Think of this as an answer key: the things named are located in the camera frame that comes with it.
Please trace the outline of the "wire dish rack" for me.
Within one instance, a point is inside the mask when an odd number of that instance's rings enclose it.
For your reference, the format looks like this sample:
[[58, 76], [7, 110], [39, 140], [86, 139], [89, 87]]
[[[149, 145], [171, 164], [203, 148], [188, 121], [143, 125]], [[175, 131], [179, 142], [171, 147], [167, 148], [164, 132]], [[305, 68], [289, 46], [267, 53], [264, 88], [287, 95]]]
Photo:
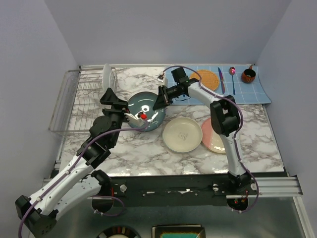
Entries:
[[84, 67], [65, 73], [49, 130], [61, 135], [85, 134], [102, 115], [100, 98], [105, 66]]

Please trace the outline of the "cream white plate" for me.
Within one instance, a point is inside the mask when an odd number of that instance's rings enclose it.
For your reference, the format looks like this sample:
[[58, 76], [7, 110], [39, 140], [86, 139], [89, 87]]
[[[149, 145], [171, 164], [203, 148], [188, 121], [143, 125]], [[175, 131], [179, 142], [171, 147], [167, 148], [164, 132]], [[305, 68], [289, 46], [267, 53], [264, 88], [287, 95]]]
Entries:
[[162, 132], [164, 142], [198, 143], [200, 145], [203, 132], [200, 125], [190, 118], [175, 118], [168, 122]]

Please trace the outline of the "pink and cream plate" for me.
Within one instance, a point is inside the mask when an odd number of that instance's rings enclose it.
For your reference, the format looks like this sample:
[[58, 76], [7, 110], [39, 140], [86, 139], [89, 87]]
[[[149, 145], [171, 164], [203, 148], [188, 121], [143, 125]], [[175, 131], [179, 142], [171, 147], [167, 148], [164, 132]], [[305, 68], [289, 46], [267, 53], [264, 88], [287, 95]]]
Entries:
[[222, 140], [211, 126], [211, 118], [207, 118], [203, 122], [201, 129], [203, 132], [202, 143], [212, 152], [225, 154], [225, 148]]

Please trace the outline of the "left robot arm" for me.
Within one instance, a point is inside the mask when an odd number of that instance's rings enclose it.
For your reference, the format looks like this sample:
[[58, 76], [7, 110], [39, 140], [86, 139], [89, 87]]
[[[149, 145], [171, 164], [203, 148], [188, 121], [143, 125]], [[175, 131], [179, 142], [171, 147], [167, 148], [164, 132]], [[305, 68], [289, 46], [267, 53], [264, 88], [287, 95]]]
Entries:
[[89, 138], [69, 164], [39, 191], [16, 200], [21, 220], [18, 237], [22, 236], [22, 227], [26, 226], [35, 237], [41, 238], [80, 201], [96, 194], [111, 194], [110, 178], [96, 168], [117, 143], [122, 124], [126, 121], [124, 114], [128, 103], [119, 99], [111, 88], [107, 88], [100, 103], [110, 108], [103, 109], [103, 115], [94, 120]]

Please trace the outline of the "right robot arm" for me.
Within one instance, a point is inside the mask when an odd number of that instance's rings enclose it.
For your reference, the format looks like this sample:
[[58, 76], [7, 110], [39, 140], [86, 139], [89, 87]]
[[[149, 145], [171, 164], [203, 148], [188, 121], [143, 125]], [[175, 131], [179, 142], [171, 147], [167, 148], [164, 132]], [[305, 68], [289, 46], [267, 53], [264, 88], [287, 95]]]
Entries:
[[235, 99], [222, 96], [202, 84], [202, 77], [190, 79], [184, 69], [189, 67], [173, 65], [164, 69], [158, 76], [158, 81], [163, 81], [165, 71], [173, 70], [172, 76], [175, 86], [168, 88], [164, 84], [158, 87], [158, 97], [153, 106], [154, 110], [165, 108], [172, 104], [172, 99], [185, 94], [195, 98], [210, 109], [211, 125], [220, 136], [228, 161], [228, 189], [233, 194], [245, 191], [255, 184], [255, 191], [259, 192], [259, 185], [255, 176], [243, 164], [242, 149], [240, 146], [239, 132], [243, 127], [243, 114], [235, 103]]

